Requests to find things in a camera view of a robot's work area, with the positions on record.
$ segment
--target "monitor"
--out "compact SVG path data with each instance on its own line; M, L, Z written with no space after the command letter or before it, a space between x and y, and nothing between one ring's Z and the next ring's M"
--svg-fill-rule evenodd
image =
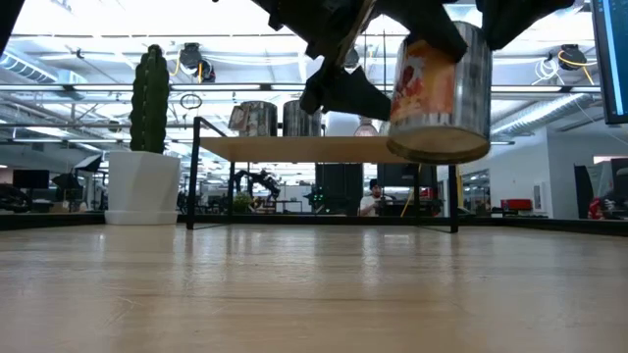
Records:
M607 124L628 123L628 2L591 0Z
M50 172L35 170L13 170L13 186L26 189L47 189Z

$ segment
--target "can label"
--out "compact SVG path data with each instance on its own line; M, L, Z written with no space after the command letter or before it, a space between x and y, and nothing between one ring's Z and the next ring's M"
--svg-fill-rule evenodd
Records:
M391 123L453 113L455 62L425 40L403 42L397 55Z

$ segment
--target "ceiling light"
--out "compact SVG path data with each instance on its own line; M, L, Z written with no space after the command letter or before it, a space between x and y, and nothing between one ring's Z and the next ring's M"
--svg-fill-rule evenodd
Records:
M75 84L75 91L133 91L132 84Z
M69 136L70 134L56 127L27 127L30 131L35 131L55 137Z
M492 86L492 93L505 93L505 92L517 92L517 93L536 93L536 92L558 92L562 89L561 86L533 86L533 85L498 85Z
M173 84L173 91L251 91L260 90L259 84Z
M281 91L302 91L305 89L305 84L272 84L272 90Z
M73 143L116 143L115 139L69 139L68 142Z
M64 91L61 84L0 84L0 91L23 92L23 91Z
M16 138L13 140L14 142L23 142L23 143L59 143L63 142L62 139L52 139L52 138Z
M584 87L572 87L569 91L571 93L600 93L599 86L584 86Z

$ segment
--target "metal canister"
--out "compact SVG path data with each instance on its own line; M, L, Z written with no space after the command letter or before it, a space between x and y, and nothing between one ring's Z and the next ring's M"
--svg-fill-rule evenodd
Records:
M388 147L407 160L459 164L491 149L493 55L481 29L455 26L469 46L457 64L422 39L399 49Z
M301 109L298 100L284 105L284 136L320 136L321 111L309 115Z
M246 129L240 136L277 136L277 106L273 103L252 101L240 104L247 115Z

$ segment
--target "green plant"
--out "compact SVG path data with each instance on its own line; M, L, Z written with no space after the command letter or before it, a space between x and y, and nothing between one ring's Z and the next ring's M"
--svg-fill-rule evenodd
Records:
M151 45L135 69L131 99L131 150L164 153L170 76L159 45Z
M234 197L234 212L244 213L248 210L248 205L253 202L253 198L248 192L239 192Z

